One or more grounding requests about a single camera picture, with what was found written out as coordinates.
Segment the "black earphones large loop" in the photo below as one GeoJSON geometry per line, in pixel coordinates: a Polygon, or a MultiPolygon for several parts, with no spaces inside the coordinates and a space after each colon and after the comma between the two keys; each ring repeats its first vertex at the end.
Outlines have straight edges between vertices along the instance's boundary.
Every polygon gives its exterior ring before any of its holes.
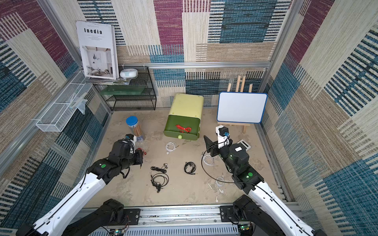
{"type": "Polygon", "coordinates": [[[169,183],[169,176],[165,173],[157,173],[151,175],[151,184],[156,189],[157,193],[169,183]]]}

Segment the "green sheet on shelf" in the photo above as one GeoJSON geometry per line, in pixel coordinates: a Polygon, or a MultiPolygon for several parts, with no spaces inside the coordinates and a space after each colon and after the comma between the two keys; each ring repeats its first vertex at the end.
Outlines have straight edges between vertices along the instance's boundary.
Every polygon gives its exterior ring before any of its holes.
{"type": "Polygon", "coordinates": [[[107,86],[99,93],[101,95],[140,95],[144,90],[144,86],[107,86]]]}

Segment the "Inedia magazine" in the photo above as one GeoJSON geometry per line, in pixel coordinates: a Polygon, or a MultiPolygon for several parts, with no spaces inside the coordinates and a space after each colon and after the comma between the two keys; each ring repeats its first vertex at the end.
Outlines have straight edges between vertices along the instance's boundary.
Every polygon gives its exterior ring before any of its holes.
{"type": "Polygon", "coordinates": [[[117,80],[119,68],[114,26],[77,21],[76,29],[85,77],[117,80]]]}

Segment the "black earphones small coil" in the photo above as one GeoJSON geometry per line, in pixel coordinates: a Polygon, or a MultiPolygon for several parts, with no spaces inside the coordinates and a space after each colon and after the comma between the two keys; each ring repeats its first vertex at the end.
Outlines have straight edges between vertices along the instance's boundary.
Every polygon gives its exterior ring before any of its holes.
{"type": "Polygon", "coordinates": [[[167,163],[164,163],[162,167],[155,167],[155,166],[152,166],[151,167],[151,170],[152,171],[157,171],[157,172],[161,172],[163,174],[166,174],[167,173],[167,167],[168,167],[168,164],[167,163]]]}

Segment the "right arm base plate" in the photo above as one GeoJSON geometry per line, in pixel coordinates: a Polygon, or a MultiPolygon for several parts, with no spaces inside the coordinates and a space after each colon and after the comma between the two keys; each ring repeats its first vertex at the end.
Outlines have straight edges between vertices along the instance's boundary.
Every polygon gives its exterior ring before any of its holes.
{"type": "Polygon", "coordinates": [[[245,221],[242,217],[241,214],[236,212],[234,210],[233,206],[226,206],[222,205],[219,207],[220,210],[220,218],[221,222],[229,222],[232,224],[240,223],[242,221],[245,221]]]}

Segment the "white earphones near cabinet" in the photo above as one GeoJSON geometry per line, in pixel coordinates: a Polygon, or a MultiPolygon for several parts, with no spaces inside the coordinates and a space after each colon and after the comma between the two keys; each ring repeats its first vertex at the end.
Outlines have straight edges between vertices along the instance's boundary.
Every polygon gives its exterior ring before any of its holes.
{"type": "Polygon", "coordinates": [[[168,142],[165,145],[166,154],[169,155],[171,152],[175,151],[178,148],[175,142],[168,142]]]}

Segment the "green three-drawer cabinet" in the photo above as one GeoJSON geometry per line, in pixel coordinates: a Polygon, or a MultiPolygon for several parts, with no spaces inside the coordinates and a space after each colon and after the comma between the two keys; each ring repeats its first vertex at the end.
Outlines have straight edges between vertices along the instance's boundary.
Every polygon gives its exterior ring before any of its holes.
{"type": "Polygon", "coordinates": [[[166,137],[196,141],[200,136],[201,116],[204,97],[178,93],[173,99],[164,128],[166,137]],[[176,125],[190,127],[190,133],[180,133],[176,125]]]}

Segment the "white earphones centre right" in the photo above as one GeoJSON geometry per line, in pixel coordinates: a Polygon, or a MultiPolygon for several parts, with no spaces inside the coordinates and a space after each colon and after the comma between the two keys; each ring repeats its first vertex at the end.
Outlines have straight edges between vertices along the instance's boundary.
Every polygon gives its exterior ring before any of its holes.
{"type": "Polygon", "coordinates": [[[202,160],[202,163],[207,165],[207,166],[210,166],[210,167],[216,167],[217,166],[216,165],[216,158],[212,157],[208,153],[203,153],[201,160],[202,160]]]}

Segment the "white oval case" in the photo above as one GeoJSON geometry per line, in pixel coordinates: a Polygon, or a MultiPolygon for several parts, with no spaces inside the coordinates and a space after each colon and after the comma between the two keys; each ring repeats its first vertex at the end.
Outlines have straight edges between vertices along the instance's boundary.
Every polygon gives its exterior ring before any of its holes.
{"type": "Polygon", "coordinates": [[[123,79],[134,79],[138,76],[138,70],[135,68],[123,69],[120,72],[120,77],[123,79]]]}

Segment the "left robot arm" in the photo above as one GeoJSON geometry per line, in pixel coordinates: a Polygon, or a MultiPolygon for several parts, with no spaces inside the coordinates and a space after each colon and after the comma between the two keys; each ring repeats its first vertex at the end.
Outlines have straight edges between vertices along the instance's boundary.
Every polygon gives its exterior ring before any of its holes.
{"type": "Polygon", "coordinates": [[[55,207],[32,226],[22,225],[17,236],[62,236],[64,230],[80,210],[116,176],[126,178],[130,166],[143,163],[143,152],[136,148],[137,138],[127,134],[116,141],[106,158],[93,163],[82,180],[55,207]]]}

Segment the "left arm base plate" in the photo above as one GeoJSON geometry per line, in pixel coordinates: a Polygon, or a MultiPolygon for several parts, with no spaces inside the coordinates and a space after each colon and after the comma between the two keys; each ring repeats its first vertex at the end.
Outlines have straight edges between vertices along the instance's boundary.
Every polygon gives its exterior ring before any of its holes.
{"type": "Polygon", "coordinates": [[[123,213],[121,214],[121,222],[119,223],[119,225],[138,225],[140,212],[140,208],[124,208],[123,213]]]}

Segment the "small whiteboard on easel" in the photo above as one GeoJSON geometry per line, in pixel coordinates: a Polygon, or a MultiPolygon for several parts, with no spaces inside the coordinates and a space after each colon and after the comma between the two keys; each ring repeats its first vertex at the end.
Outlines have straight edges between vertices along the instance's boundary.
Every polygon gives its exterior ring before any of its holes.
{"type": "Polygon", "coordinates": [[[253,85],[249,85],[244,92],[246,76],[238,76],[236,89],[232,91],[232,84],[228,84],[227,91],[221,92],[218,101],[217,122],[223,125],[239,125],[243,133],[247,126],[262,122],[268,100],[266,93],[253,93],[253,85]]]}

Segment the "black earphones round coil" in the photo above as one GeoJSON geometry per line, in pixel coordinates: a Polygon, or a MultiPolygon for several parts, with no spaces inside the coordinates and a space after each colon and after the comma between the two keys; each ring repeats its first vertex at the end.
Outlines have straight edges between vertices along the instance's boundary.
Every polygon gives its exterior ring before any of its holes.
{"type": "Polygon", "coordinates": [[[184,166],[184,172],[188,175],[196,174],[196,164],[193,162],[186,162],[184,166]]]}

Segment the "blue-lid pencil canister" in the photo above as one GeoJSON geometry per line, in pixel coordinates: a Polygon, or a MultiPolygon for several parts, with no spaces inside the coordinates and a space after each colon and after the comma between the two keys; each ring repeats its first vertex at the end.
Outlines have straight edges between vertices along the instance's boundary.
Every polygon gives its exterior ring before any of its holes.
{"type": "Polygon", "coordinates": [[[141,127],[139,125],[138,118],[136,116],[130,116],[126,119],[126,123],[131,128],[131,130],[133,131],[133,134],[136,137],[136,140],[138,142],[144,141],[143,132],[142,132],[141,127]]]}

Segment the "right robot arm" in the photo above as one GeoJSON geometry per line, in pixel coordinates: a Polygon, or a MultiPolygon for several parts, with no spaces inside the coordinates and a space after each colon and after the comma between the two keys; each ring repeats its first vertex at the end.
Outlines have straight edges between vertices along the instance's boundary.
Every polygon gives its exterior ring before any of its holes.
{"type": "Polygon", "coordinates": [[[220,156],[232,174],[232,183],[244,195],[233,202],[235,217],[251,221],[269,236],[324,236],[293,213],[271,190],[263,177],[249,164],[246,148],[224,136],[212,142],[204,137],[207,153],[220,156]]]}

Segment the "white calculator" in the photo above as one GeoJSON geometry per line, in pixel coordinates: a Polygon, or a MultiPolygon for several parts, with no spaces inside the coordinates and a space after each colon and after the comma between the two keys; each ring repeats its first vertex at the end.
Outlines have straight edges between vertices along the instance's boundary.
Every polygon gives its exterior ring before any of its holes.
{"type": "Polygon", "coordinates": [[[244,139],[241,139],[238,144],[241,144],[242,146],[244,146],[246,148],[246,151],[248,151],[251,146],[244,140],[244,139]]]}

